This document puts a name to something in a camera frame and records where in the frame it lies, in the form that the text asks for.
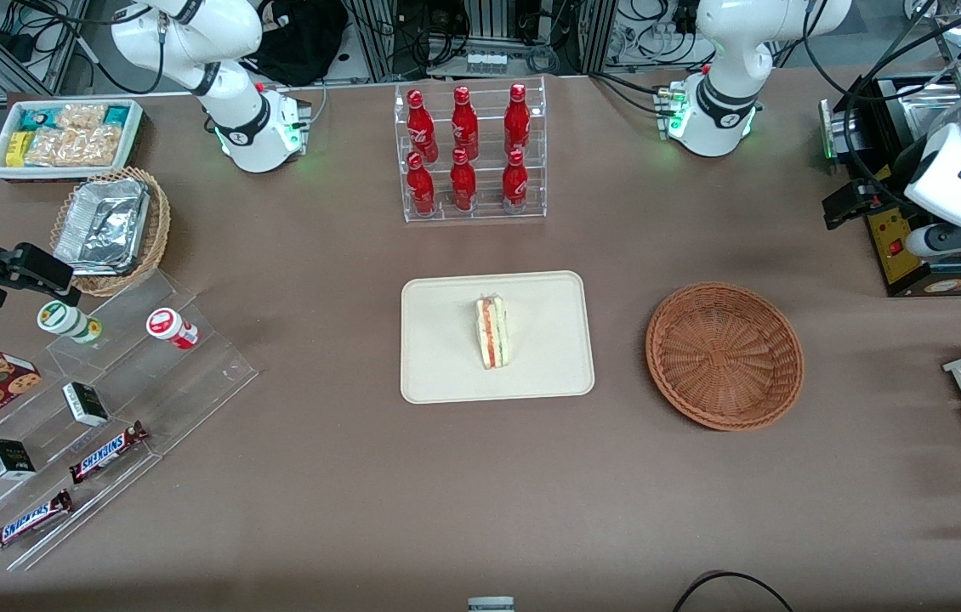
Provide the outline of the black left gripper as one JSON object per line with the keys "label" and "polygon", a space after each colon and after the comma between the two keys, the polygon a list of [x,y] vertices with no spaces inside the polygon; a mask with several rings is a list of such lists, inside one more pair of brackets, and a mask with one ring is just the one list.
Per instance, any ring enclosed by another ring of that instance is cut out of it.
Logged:
{"label": "black left gripper", "polygon": [[839,226],[900,206],[905,213],[927,214],[905,194],[917,173],[923,170],[927,140],[916,140],[908,147],[859,147],[850,153],[851,179],[823,198],[824,225],[829,231]]}

